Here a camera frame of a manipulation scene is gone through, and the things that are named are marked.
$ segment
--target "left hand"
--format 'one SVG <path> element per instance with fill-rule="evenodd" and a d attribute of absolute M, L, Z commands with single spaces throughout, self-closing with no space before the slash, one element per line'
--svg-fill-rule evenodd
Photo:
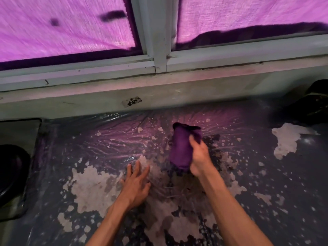
<path fill-rule="evenodd" d="M 134 207 L 141 205 L 146 197 L 148 196 L 151 184 L 147 183 L 143 185 L 144 179 L 147 177 L 150 167 L 149 165 L 146 169 L 139 175 L 140 171 L 140 161 L 135 162 L 135 168 L 132 173 L 132 165 L 129 164 L 127 167 L 126 179 L 121 179 L 123 187 L 121 193 L 117 197 L 117 201 L 124 205 L 127 205 L 127 209 L 131 210 Z"/>

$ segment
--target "right hand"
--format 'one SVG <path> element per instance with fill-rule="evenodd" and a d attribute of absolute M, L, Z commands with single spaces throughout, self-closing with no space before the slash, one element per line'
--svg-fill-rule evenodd
<path fill-rule="evenodd" d="M 193 135 L 189 136 L 190 145 L 193 148 L 193 160 L 190 165 L 190 171 L 197 178 L 206 174 L 208 171 L 212 171 L 214 167 L 207 145 L 201 140 L 198 144 Z"/>

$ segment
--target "clear plastic sheet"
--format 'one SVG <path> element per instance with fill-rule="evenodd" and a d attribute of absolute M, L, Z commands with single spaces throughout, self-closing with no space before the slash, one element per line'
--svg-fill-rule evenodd
<path fill-rule="evenodd" d="M 202 128 L 230 192 L 273 244 L 323 245 L 327 194 L 317 170 L 327 168 L 326 125 L 315 128 L 320 136 L 301 135 L 297 152 L 279 160 L 271 129 L 291 121 L 272 119 L 275 109 L 272 101 L 245 100 L 45 122 L 28 183 L 29 209 L 15 222 L 9 245 L 87 242 L 119 194 L 126 165 L 137 159 L 150 164 L 152 188 L 126 216 L 115 245 L 223 245 L 198 180 L 168 161 L 174 122 Z M 316 166 L 309 167 L 314 155 Z"/>

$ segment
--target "purple rag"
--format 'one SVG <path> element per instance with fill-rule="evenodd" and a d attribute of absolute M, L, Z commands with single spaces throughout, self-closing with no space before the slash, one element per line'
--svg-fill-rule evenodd
<path fill-rule="evenodd" d="M 201 128 L 183 123 L 173 124 L 173 144 L 170 151 L 170 162 L 182 170 L 188 170 L 193 159 L 193 148 L 189 143 L 192 134 L 196 142 L 202 140 Z"/>

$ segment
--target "pink fabric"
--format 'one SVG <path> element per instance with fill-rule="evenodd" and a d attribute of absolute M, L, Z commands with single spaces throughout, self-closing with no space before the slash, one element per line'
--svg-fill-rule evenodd
<path fill-rule="evenodd" d="M 181 0 L 177 43 L 255 25 L 328 24 L 328 0 Z"/>
<path fill-rule="evenodd" d="M 0 62 L 135 46 L 123 0 L 0 0 Z"/>

